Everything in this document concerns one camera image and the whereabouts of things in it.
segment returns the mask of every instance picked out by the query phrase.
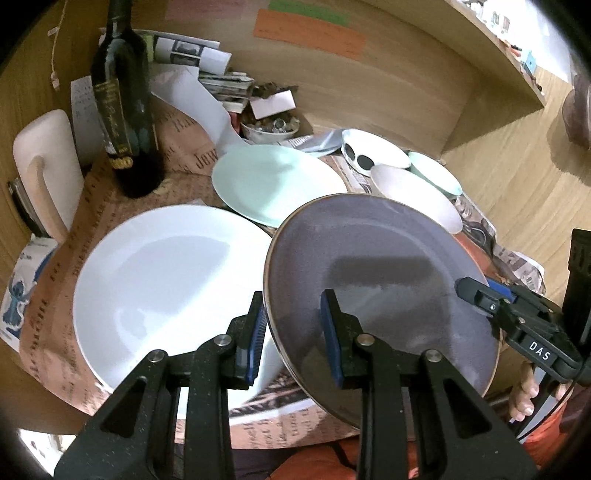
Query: bottle label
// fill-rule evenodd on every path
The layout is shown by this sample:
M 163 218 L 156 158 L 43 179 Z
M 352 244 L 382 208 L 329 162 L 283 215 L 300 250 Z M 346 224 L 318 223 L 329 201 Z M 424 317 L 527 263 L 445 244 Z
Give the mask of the bottle label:
M 111 162 L 111 167 L 113 167 L 115 170 L 125 170 L 126 168 L 131 168 L 134 165 L 134 159 L 131 157 L 111 157 L 109 161 Z
M 125 128 L 119 80 L 113 79 L 99 83 L 98 85 L 94 85 L 93 89 L 95 91 L 96 104 L 103 118 L 103 124 L 108 136 L 105 140 L 111 142 L 117 155 L 129 156 L 131 154 L 131 146 L 129 144 L 127 129 Z

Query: mint green bowl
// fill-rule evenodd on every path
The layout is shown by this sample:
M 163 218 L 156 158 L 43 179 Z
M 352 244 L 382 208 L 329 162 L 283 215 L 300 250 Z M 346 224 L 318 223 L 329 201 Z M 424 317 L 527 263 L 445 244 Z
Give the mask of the mint green bowl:
M 449 199 L 459 197 L 462 186 L 451 172 L 436 160 L 418 152 L 409 152 L 410 171 L 426 180 Z

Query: wine bottle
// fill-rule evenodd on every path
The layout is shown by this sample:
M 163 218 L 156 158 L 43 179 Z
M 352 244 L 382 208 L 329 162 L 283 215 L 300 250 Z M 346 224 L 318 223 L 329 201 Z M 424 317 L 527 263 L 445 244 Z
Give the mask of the wine bottle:
M 91 68 L 105 148 L 123 193 L 143 197 L 164 178 L 150 112 L 148 56 L 131 28 L 133 0 L 111 0 L 106 36 Z

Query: gray plate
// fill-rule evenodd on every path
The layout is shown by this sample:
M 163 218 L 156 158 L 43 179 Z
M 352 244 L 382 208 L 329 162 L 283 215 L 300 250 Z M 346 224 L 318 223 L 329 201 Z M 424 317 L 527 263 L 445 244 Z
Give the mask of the gray plate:
M 265 264 L 269 325 L 304 391 L 359 426 L 361 392 L 338 390 L 320 325 L 320 293 L 333 288 L 343 312 L 393 348 L 436 348 L 481 394 L 499 356 L 498 332 L 454 290 L 485 281 L 463 247 L 422 213 L 392 200 L 339 194 L 296 210 L 275 234 Z

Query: black clamp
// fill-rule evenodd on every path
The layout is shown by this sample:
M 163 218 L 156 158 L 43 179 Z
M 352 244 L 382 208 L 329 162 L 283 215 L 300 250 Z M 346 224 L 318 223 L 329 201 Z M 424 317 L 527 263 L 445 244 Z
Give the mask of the black clamp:
M 491 323 L 506 332 L 507 344 L 550 377 L 560 383 L 575 379 L 584 360 L 564 330 L 560 307 L 525 287 L 492 285 L 466 277 L 456 283 L 456 293 L 490 314 Z M 589 374 L 582 381 L 591 380 Z
M 183 478 L 234 479 L 227 389 L 252 386 L 266 328 L 262 293 L 256 292 L 247 315 L 196 351 L 150 352 L 88 420 L 54 478 L 172 478 L 180 388 L 189 387 Z
M 411 403 L 420 479 L 531 479 L 532 459 L 457 369 L 437 350 L 393 350 L 340 311 L 333 290 L 320 298 L 333 379 L 363 391 L 357 478 L 408 478 L 402 389 Z

